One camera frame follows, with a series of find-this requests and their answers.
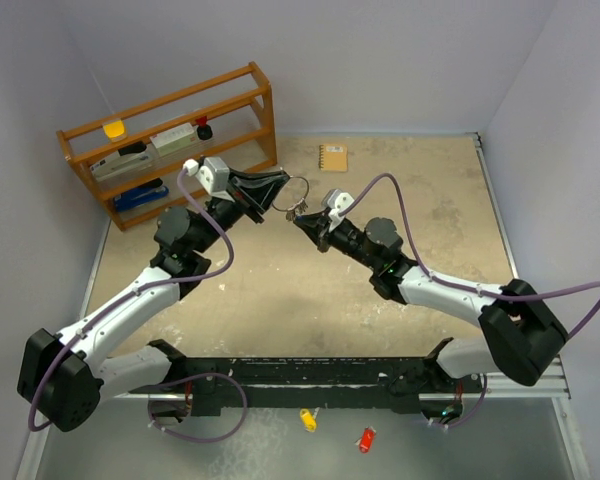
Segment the brown notebook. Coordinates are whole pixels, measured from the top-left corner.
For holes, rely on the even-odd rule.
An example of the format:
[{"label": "brown notebook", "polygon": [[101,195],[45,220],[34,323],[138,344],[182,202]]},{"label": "brown notebook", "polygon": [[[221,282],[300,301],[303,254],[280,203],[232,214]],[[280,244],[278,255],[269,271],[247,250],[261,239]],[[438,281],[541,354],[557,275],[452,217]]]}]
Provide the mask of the brown notebook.
[{"label": "brown notebook", "polygon": [[319,165],[323,172],[346,172],[347,146],[334,143],[320,145]]}]

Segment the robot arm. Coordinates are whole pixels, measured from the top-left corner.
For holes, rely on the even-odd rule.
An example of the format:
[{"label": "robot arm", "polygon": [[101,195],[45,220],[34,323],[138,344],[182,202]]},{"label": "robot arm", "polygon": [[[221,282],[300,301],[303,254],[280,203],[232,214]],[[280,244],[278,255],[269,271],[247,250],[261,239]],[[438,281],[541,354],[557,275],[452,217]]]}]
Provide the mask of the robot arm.
[{"label": "robot arm", "polygon": [[[447,339],[432,353],[451,378],[501,371],[512,380],[534,385],[568,339],[568,334],[542,301],[511,303],[480,294],[482,290],[511,296],[533,295],[526,282],[479,284],[429,272],[401,251],[402,238],[392,220],[371,219],[358,229],[340,212],[353,203],[346,192],[332,190],[324,210],[298,216],[294,224],[321,252],[334,247],[372,271],[369,279],[384,299],[422,305],[461,318],[482,329],[484,336]],[[470,287],[472,292],[441,285],[440,280]]]},{"label": "robot arm", "polygon": [[[202,166],[189,160],[185,168],[211,195],[206,212],[224,231],[243,215],[262,223],[262,215],[289,180],[284,171],[236,172],[217,157],[206,158]],[[154,240],[159,250],[127,288],[85,319],[57,334],[41,329],[27,341],[18,392],[31,402],[51,362],[71,339],[79,338],[44,385],[38,404],[38,410],[62,431],[82,424],[101,401],[164,381],[174,366],[179,354],[160,341],[128,355],[108,358],[144,323],[183,299],[200,283],[171,283],[170,280],[205,274],[211,265],[202,254],[220,234],[199,213],[172,207],[158,217],[157,224]],[[161,284],[144,290],[139,288],[154,282]],[[119,304],[119,299],[130,292],[135,296]],[[106,314],[93,329],[83,331],[91,319],[103,312]]]}]

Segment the white wall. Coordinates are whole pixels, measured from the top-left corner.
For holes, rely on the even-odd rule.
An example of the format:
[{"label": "white wall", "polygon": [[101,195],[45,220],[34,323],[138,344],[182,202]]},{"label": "white wall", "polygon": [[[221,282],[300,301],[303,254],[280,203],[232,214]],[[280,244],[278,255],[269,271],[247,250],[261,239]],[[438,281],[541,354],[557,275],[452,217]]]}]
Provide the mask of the white wall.
[{"label": "white wall", "polygon": [[[559,0],[485,136],[521,276],[541,290],[600,279],[600,0]],[[569,327],[592,305],[552,305]],[[564,349],[600,479],[600,314]]]},{"label": "white wall", "polygon": [[58,0],[116,109],[255,60],[279,131],[465,132],[555,0]]},{"label": "white wall", "polygon": [[104,227],[55,140],[108,113],[57,12],[47,0],[0,2],[0,479],[26,438],[25,341],[75,319]]}]

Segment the blue stapler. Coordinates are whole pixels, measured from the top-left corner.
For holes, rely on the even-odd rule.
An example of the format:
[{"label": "blue stapler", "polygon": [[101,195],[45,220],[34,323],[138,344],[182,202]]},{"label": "blue stapler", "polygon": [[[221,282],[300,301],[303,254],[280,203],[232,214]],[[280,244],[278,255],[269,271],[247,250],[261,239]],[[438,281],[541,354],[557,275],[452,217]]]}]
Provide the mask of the blue stapler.
[{"label": "blue stapler", "polygon": [[116,211],[125,212],[139,205],[164,198],[167,195],[169,195],[169,189],[163,185],[161,179],[156,178],[118,195],[113,199],[113,205]]}]

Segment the wooden shelf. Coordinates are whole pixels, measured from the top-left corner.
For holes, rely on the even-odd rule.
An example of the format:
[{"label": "wooden shelf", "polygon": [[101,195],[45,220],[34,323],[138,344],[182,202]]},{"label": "wooden shelf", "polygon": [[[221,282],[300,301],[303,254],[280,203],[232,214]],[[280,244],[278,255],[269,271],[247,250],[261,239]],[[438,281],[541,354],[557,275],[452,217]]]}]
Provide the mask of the wooden shelf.
[{"label": "wooden shelf", "polygon": [[[121,141],[110,142],[78,155],[75,155],[73,152],[71,140],[96,131],[102,128],[103,124],[111,120],[120,119],[124,121],[125,119],[149,112],[172,102],[177,102],[185,97],[200,93],[246,75],[251,75],[257,85],[256,88],[227,98],[213,105],[181,115],[175,119],[155,125],[141,132],[128,135]],[[257,125],[247,125],[244,129],[237,132],[214,132],[214,136],[209,140],[196,142],[187,148],[160,157],[142,169],[126,172],[112,179],[98,182],[91,174],[89,169],[91,165],[122,147],[140,141],[148,144],[153,135],[169,130],[170,128],[185,123],[195,125],[195,121],[202,117],[207,117],[207,121],[211,122],[213,119],[242,108],[250,108],[251,111],[253,111],[255,118],[257,119]],[[217,155],[230,148],[251,140],[256,140],[263,150],[266,160],[249,167],[247,171],[259,172],[265,168],[276,165],[277,163],[271,85],[255,62],[250,62],[249,65],[245,67],[154,99],[142,105],[137,105],[100,120],[89,122],[67,131],[58,131],[57,137],[65,160],[121,230],[125,230],[126,228],[159,215],[167,206],[186,203],[184,197],[180,197],[167,204],[162,204],[160,207],[130,219],[123,220],[114,209],[113,198],[146,182],[181,169],[183,163],[189,158],[199,159],[203,156]],[[197,196],[203,194],[204,191],[196,191],[193,193]]]}]

